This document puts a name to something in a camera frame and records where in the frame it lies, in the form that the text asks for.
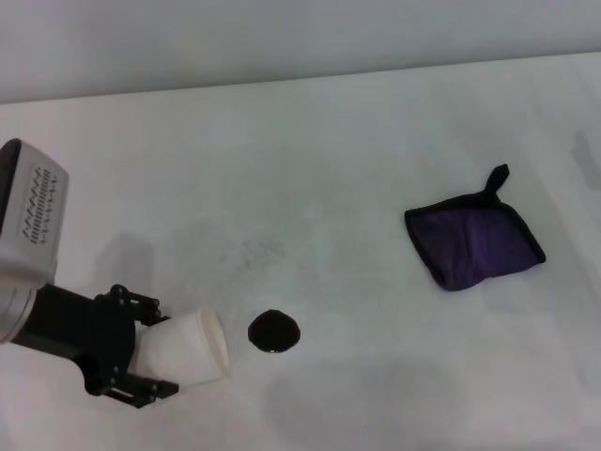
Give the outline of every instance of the table surface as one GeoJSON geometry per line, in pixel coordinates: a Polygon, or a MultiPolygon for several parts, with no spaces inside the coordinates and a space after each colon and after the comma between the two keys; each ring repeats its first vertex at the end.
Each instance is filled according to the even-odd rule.
{"type": "Polygon", "coordinates": [[[70,173],[56,283],[212,305],[233,376],[137,411],[0,349],[3,450],[601,444],[601,54],[0,107],[70,173]],[[547,263],[437,288],[405,210],[500,191],[547,263]],[[299,344],[259,351],[280,309],[299,344]]]}

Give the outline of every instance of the vent grille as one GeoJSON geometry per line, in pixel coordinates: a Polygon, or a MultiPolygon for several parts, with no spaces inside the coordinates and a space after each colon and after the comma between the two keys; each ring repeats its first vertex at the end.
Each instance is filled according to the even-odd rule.
{"type": "Polygon", "coordinates": [[[51,233],[51,218],[58,177],[36,165],[31,172],[20,234],[32,244],[45,244],[51,233]]]}

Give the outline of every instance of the paper cup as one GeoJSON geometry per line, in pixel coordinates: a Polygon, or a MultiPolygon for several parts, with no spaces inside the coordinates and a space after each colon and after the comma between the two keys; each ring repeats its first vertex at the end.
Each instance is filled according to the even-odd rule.
{"type": "Polygon", "coordinates": [[[228,369],[221,323],[202,307],[140,331],[129,372],[186,386],[219,379],[228,369]]]}

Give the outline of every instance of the white wall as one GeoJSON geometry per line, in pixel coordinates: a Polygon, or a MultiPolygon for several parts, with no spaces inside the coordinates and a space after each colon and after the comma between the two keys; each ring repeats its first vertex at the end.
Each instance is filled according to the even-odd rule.
{"type": "Polygon", "coordinates": [[[0,102],[601,50],[594,0],[5,0],[0,102]]]}

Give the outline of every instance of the purple cloth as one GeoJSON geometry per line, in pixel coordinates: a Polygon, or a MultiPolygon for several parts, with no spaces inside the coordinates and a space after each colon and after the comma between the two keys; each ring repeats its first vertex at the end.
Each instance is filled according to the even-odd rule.
{"type": "Polygon", "coordinates": [[[487,277],[526,271],[539,263],[514,221],[502,210],[442,210],[409,219],[413,234],[450,291],[487,277]]]}

